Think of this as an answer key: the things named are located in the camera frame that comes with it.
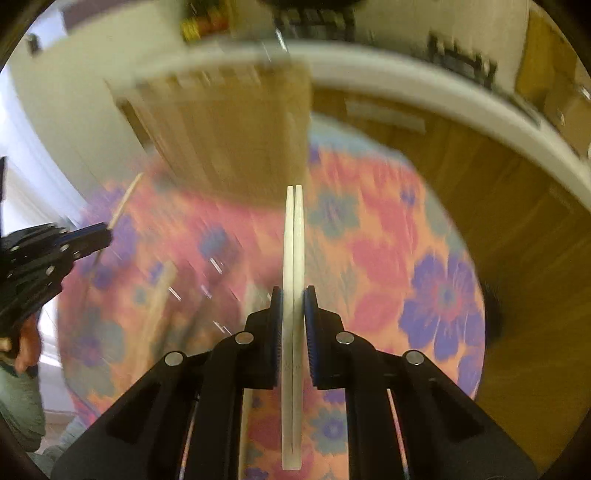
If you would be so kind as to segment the person left hand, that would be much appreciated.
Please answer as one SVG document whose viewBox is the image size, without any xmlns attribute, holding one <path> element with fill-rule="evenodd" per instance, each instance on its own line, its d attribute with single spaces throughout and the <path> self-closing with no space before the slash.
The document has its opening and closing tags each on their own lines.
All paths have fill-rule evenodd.
<svg viewBox="0 0 591 480">
<path fill-rule="evenodd" d="M 38 329 L 39 314 L 33 314 L 23 322 L 18 335 L 18 340 L 10 338 L 1 339 L 1 359 L 12 366 L 17 375 L 26 373 L 28 369 L 35 367 L 42 352 L 42 339 Z M 18 353 L 14 359 L 9 353 L 18 344 Z"/>
</svg>

